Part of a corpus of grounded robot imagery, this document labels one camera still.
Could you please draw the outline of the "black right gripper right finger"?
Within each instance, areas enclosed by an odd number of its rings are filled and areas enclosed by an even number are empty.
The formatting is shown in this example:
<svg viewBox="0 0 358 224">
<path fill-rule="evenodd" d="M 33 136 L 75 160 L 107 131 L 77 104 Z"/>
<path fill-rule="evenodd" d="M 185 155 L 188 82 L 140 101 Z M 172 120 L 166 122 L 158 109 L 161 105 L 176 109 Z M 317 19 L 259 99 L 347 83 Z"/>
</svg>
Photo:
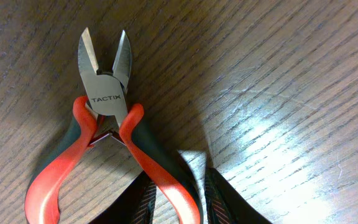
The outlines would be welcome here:
<svg viewBox="0 0 358 224">
<path fill-rule="evenodd" d="M 208 223 L 271 224 L 215 168 L 207 167 L 205 170 L 204 196 Z"/>
</svg>

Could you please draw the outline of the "red handled pliers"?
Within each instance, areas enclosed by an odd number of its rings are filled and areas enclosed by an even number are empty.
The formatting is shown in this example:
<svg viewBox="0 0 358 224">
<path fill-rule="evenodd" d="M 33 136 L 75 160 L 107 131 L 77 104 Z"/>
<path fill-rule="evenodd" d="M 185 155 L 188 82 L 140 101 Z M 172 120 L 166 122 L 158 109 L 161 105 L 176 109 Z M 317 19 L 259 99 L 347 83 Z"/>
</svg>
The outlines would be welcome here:
<svg viewBox="0 0 358 224">
<path fill-rule="evenodd" d="M 102 71 L 89 30 L 78 44 L 78 70 L 85 95 L 73 104 L 73 118 L 62 141 L 37 168 L 25 196 L 29 223 L 58 223 L 58 194 L 63 181 L 83 154 L 97 142 L 113 138 L 123 144 L 174 207 L 181 223 L 202 223 L 203 208 L 191 174 L 152 134 L 144 107 L 127 106 L 126 94 L 132 68 L 132 51 L 122 33 L 109 71 Z"/>
</svg>

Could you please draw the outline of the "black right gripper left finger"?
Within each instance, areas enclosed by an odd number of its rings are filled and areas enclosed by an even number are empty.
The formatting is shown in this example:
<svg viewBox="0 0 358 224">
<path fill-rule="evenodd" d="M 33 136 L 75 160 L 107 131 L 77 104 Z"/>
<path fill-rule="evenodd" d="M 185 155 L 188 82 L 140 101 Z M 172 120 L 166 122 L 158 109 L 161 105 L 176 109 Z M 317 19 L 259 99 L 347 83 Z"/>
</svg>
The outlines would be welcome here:
<svg viewBox="0 0 358 224">
<path fill-rule="evenodd" d="M 151 224 L 154 217 L 156 185 L 142 171 L 125 191 L 91 224 Z"/>
</svg>

